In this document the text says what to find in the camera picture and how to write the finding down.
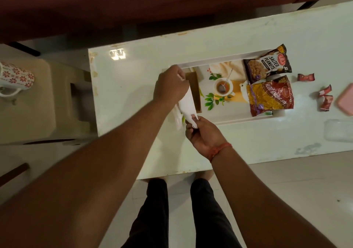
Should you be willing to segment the red thread wristband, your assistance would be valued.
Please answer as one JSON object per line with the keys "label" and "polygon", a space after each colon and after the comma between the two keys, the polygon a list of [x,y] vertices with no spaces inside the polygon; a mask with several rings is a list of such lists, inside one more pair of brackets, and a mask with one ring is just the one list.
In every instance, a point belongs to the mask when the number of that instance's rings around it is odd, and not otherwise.
{"label": "red thread wristband", "polygon": [[215,148],[212,148],[211,151],[209,152],[207,159],[209,160],[210,163],[212,163],[214,157],[219,154],[223,149],[225,148],[232,148],[232,144],[231,143],[223,143]]}

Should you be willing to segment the red yellow snack packet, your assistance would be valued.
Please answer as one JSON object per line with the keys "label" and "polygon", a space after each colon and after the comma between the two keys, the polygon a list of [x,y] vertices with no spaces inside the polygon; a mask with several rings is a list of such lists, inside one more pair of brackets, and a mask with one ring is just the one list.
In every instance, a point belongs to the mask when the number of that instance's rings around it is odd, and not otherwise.
{"label": "red yellow snack packet", "polygon": [[294,95],[287,75],[271,81],[246,86],[250,113],[256,117],[264,112],[294,108]]}

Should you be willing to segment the person's right leg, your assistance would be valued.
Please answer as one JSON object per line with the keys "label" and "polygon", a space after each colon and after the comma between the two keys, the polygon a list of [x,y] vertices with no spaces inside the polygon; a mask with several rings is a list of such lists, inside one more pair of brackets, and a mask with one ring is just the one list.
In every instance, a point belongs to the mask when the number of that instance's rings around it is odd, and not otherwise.
{"label": "person's right leg", "polygon": [[191,184],[196,248],[242,248],[232,226],[214,197],[209,180],[213,170],[195,173]]}

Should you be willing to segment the clear plastic wrapper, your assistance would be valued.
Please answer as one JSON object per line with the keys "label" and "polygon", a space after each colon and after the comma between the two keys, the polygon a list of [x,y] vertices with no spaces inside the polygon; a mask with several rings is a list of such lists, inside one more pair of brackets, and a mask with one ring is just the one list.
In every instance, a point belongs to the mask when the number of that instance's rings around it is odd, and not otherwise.
{"label": "clear plastic wrapper", "polygon": [[176,129],[181,130],[183,127],[183,114],[179,109],[179,104],[177,103],[172,109],[172,114],[174,116],[174,121],[176,124]]}

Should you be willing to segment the person's left leg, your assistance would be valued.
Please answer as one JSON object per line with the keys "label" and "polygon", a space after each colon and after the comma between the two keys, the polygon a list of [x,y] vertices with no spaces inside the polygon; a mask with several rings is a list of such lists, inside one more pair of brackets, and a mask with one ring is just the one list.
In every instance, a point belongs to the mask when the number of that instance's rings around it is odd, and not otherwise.
{"label": "person's left leg", "polygon": [[148,181],[147,197],[121,248],[168,248],[169,202],[164,179]]}

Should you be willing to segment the clear plastic container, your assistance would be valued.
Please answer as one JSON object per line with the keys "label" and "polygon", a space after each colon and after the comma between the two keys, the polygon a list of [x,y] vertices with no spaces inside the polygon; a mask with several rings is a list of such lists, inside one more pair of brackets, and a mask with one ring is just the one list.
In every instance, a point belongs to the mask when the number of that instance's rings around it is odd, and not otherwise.
{"label": "clear plastic container", "polygon": [[324,122],[324,139],[353,143],[353,120],[329,119]]}

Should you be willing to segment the person's right forearm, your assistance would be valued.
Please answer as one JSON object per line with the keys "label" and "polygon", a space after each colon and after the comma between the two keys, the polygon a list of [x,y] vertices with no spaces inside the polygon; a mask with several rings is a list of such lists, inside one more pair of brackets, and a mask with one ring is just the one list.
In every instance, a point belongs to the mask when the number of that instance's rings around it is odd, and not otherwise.
{"label": "person's right forearm", "polygon": [[211,164],[247,248],[336,248],[271,191],[233,148],[223,149]]}

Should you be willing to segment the white mug red flowers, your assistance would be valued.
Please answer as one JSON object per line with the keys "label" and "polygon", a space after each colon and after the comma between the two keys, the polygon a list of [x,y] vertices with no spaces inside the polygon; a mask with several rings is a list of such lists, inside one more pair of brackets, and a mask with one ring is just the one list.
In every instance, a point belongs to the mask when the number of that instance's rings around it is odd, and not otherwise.
{"label": "white mug red flowers", "polygon": [[34,74],[11,63],[0,61],[0,97],[9,98],[32,88]]}

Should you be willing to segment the person's leg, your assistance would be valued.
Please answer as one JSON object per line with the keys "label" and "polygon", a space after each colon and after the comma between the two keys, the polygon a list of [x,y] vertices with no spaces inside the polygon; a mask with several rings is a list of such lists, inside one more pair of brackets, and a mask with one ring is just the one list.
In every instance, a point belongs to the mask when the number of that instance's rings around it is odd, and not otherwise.
{"label": "person's leg", "polygon": [[214,197],[209,180],[213,170],[195,173],[191,184],[196,248],[242,248],[232,226]]}
{"label": "person's leg", "polygon": [[168,248],[169,202],[164,179],[148,181],[147,197],[121,248]]}

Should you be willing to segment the beige plastic stool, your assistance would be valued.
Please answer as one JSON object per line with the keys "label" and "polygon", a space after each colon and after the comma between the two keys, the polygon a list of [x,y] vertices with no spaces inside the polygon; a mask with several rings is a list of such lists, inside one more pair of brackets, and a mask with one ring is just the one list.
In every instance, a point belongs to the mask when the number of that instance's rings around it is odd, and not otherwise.
{"label": "beige plastic stool", "polygon": [[63,142],[97,136],[95,118],[82,116],[73,103],[72,88],[92,88],[90,72],[44,59],[4,62],[31,71],[35,82],[32,88],[13,97],[0,97],[0,145]]}

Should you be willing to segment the person's right hand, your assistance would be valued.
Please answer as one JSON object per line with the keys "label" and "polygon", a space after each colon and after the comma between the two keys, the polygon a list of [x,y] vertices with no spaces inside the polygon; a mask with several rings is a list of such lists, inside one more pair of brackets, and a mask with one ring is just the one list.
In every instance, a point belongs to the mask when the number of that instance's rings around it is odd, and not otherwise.
{"label": "person's right hand", "polygon": [[198,127],[197,129],[194,129],[192,125],[187,122],[185,135],[198,153],[206,159],[212,148],[227,143],[227,140],[218,127],[210,121],[208,121],[207,125]]}

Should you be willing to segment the pink container lid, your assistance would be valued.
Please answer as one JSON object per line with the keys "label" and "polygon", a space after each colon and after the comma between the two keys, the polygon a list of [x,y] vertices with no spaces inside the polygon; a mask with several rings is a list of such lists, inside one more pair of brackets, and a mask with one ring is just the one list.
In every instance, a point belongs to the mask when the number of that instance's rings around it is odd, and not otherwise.
{"label": "pink container lid", "polygon": [[339,95],[336,106],[345,115],[353,116],[353,82]]}

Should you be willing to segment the person's left forearm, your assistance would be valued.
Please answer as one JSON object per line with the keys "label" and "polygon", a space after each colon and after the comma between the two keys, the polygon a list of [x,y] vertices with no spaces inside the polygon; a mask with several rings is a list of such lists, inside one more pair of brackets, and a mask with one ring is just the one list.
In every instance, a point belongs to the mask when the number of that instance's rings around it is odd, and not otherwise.
{"label": "person's left forearm", "polygon": [[98,248],[174,105],[153,99],[0,206],[0,248]]}

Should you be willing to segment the brown sofa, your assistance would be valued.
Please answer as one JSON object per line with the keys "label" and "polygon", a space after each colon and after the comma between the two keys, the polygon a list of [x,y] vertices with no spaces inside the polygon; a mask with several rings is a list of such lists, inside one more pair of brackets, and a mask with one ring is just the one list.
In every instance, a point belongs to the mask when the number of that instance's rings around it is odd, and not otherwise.
{"label": "brown sofa", "polygon": [[0,0],[0,57],[7,44],[58,35],[102,35],[119,27],[152,25],[211,15],[255,17],[255,10],[318,0]]}

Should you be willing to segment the person's left hand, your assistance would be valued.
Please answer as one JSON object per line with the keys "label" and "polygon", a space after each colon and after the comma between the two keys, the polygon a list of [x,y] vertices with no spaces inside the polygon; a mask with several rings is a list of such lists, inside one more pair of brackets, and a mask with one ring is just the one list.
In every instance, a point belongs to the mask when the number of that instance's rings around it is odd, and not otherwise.
{"label": "person's left hand", "polygon": [[159,75],[156,81],[153,101],[161,103],[164,108],[170,111],[182,98],[176,97],[172,90],[172,67],[170,66],[170,68]]}

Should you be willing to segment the dark peanut snack packet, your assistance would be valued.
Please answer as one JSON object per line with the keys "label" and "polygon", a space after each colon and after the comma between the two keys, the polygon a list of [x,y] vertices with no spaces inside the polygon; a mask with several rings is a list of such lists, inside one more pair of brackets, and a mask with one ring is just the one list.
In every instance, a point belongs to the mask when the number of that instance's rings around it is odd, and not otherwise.
{"label": "dark peanut snack packet", "polygon": [[292,73],[284,44],[253,59],[243,60],[249,84],[266,80],[270,76]]}

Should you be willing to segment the white printed serving tray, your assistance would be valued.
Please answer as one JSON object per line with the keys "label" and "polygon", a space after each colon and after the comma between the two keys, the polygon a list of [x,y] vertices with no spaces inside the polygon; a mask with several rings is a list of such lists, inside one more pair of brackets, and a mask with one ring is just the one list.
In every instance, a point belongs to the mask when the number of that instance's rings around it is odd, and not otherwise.
{"label": "white printed serving tray", "polygon": [[197,75],[200,103],[198,114],[216,125],[285,117],[284,110],[272,110],[252,116],[246,86],[249,84],[244,59],[253,59],[269,52],[264,49],[210,59],[181,62],[186,73]]}

